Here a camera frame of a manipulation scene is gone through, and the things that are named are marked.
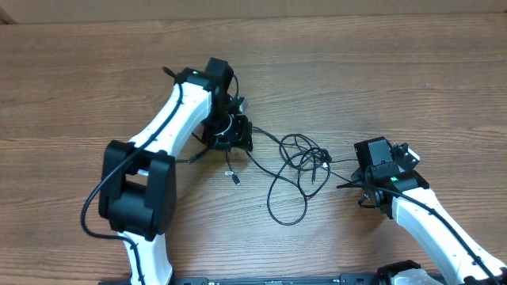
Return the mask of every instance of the tangled cable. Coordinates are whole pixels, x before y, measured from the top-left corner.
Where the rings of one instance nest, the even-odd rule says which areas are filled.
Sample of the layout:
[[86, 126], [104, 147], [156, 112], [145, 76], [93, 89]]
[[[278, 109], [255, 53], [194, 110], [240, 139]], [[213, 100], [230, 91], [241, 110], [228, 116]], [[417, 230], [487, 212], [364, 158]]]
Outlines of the tangled cable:
[[[270, 138], [272, 141], [274, 141], [275, 143], [278, 143], [278, 150], [280, 152], [280, 156], [284, 160], [284, 165], [280, 168], [278, 173], [273, 173], [273, 172], [265, 169], [264, 167], [262, 167], [257, 161], [255, 161], [254, 158], [252, 158], [252, 156], [250, 155], [250, 153], [248, 151], [245, 151], [245, 153], [249, 157], [249, 159], [259, 169], [261, 169], [262, 171], [266, 172], [267, 174], [275, 177], [273, 179], [273, 182], [271, 183], [271, 187], [269, 187], [268, 198], [266, 200], [266, 206], [268, 208], [269, 215], [271, 216], [271, 218], [273, 218], [273, 220], [275, 220], [275, 222], [278, 222], [279, 224], [281, 224], [283, 226], [293, 226], [293, 225], [297, 224], [298, 222], [301, 222], [301, 220], [303, 220], [304, 216], [307, 214], [308, 200], [311, 199], [312, 197], [314, 197], [315, 195], [317, 195], [317, 193], [324, 187], [324, 185], [326, 185], [327, 181], [330, 179], [331, 174], [333, 174], [336, 177], [341, 178], [344, 181], [350, 182], [350, 180], [342, 177], [339, 174], [332, 172], [331, 171], [331, 163], [350, 162], [350, 161], [356, 161], [356, 159], [342, 159], [339, 161], [333, 161], [329, 152], [326, 149], [321, 148], [312, 139], [310, 139], [302, 134], [285, 135], [281, 140], [279, 140], [274, 135], [268, 133], [267, 131], [260, 129], [259, 127], [252, 127], [252, 131], [262, 133], [262, 134], [266, 135], [268, 138]], [[294, 139], [294, 143], [286, 142], [288, 139]], [[303, 140], [303, 142], [306, 143], [306, 146], [302, 146], [301, 142], [298, 142], [298, 139]], [[296, 154], [293, 154], [292, 156], [289, 155], [289, 153], [287, 151], [288, 146], [296, 147], [299, 150], [299, 152]], [[299, 163], [297, 163], [297, 164], [294, 163], [294, 160], [296, 158], [299, 159]], [[296, 182], [288, 179], [287, 177], [281, 176], [282, 171], [284, 171], [284, 169], [287, 165], [290, 166], [291, 168], [297, 170], [298, 178], [297, 178]], [[325, 171], [327, 171], [326, 179], [320, 184], [320, 186], [318, 186], [318, 188], [315, 191], [313, 191], [311, 194], [306, 194], [305, 191], [303, 190], [303, 188], [301, 187], [301, 183], [300, 183], [301, 182], [301, 172], [312, 171], [311, 182], [313, 183], [315, 181], [315, 175], [316, 175], [317, 169], [324, 169]], [[294, 185], [296, 188], [298, 188], [299, 193], [303, 197], [303, 201], [304, 201], [303, 213], [301, 214], [301, 216], [298, 219], [296, 219], [293, 222], [282, 222], [277, 217], [275, 217], [275, 215], [271, 211], [271, 204], [269, 202], [270, 198], [271, 198], [271, 192], [273, 191], [273, 187], [275, 186], [275, 183], [279, 179]]]

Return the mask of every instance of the wooden table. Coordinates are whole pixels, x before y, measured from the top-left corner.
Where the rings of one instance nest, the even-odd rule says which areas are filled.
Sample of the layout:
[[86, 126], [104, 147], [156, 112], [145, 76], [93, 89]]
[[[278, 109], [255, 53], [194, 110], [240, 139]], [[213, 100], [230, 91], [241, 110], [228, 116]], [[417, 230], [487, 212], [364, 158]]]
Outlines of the wooden table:
[[[254, 125], [301, 132], [335, 158], [385, 135], [423, 157], [417, 167], [448, 212], [507, 260], [507, 16], [505, 14], [144, 21], [0, 27], [0, 283], [92, 284], [128, 277], [123, 245], [87, 237], [82, 204], [111, 139], [127, 141], [162, 107], [161, 66], [228, 60]], [[255, 135], [253, 156], [278, 170], [277, 147]], [[201, 149], [195, 139], [182, 158]], [[272, 179], [232, 154], [177, 166], [178, 208], [166, 233], [177, 276], [335, 276], [412, 259], [417, 242], [357, 190], [329, 184], [307, 217], [268, 215]], [[355, 162], [334, 166], [349, 176]], [[309, 177], [304, 177], [310, 188]], [[274, 211], [301, 213], [279, 184]], [[110, 233], [97, 203], [88, 223]]]

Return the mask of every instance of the wooden tabletop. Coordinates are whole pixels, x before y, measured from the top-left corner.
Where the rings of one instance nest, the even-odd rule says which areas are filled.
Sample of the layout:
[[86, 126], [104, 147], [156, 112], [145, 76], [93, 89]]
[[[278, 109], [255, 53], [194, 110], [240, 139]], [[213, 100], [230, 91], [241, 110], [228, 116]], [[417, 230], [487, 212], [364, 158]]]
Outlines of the wooden tabletop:
[[[417, 171], [453, 218], [507, 261], [507, 16], [505, 14], [144, 21], [0, 26], [0, 283], [93, 284], [126, 278], [118, 241], [88, 237], [82, 204], [111, 139], [127, 141], [163, 106], [161, 71], [229, 61], [255, 126], [300, 132], [334, 158], [384, 135], [422, 156]], [[271, 170], [277, 146], [253, 137]], [[181, 154], [202, 146], [190, 139]], [[178, 277], [335, 276], [412, 259], [435, 266], [417, 242], [358, 190], [332, 177], [306, 218], [280, 226], [265, 201], [272, 178], [234, 151], [177, 166], [178, 206], [167, 231]], [[334, 165], [344, 176], [356, 162]], [[287, 171], [288, 177], [295, 177]], [[309, 177], [303, 177], [311, 189]], [[303, 210], [278, 184], [273, 210]], [[93, 203], [87, 221], [112, 233]]]

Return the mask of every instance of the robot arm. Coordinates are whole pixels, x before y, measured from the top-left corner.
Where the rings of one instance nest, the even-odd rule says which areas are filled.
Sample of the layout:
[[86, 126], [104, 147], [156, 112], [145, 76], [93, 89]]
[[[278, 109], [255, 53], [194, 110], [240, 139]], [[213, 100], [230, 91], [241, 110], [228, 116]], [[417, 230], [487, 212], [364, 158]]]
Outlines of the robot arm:
[[[233, 74], [227, 62], [218, 59], [211, 59], [205, 72], [184, 69], [175, 78], [182, 93], [180, 86], [174, 85], [170, 99], [144, 130], [129, 143], [112, 141], [105, 150], [103, 178], [150, 139], [183, 96], [174, 117], [157, 138], [134, 158], [128, 169], [109, 179], [100, 194], [101, 217], [109, 220], [118, 235], [137, 244], [145, 284], [166, 285], [173, 278], [165, 232], [176, 208], [175, 159], [192, 131], [203, 124], [203, 141], [212, 149], [252, 150], [251, 123], [240, 108], [244, 98], [233, 98], [227, 93]], [[136, 174], [147, 176], [147, 185], [126, 179], [127, 175]], [[129, 243], [124, 244], [132, 268], [130, 284], [141, 284], [134, 250]]]
[[[500, 276], [507, 271], [504, 263], [479, 246], [445, 211], [428, 182], [414, 171], [420, 158], [408, 147], [408, 144], [391, 146], [382, 137], [359, 142], [354, 146], [360, 163], [360, 168], [353, 175], [354, 180], [402, 193], [434, 209], [458, 233], [473, 253], [480, 257], [494, 276]], [[369, 207], [380, 208], [416, 239], [438, 267], [448, 285], [489, 278], [435, 215], [405, 198], [375, 190], [375, 188], [365, 190], [365, 198], [372, 203]], [[417, 278], [412, 283], [421, 283]], [[406, 276], [393, 278], [393, 280], [395, 280], [393, 283], [398, 283], [398, 285], [411, 283], [407, 281], [410, 278]]]

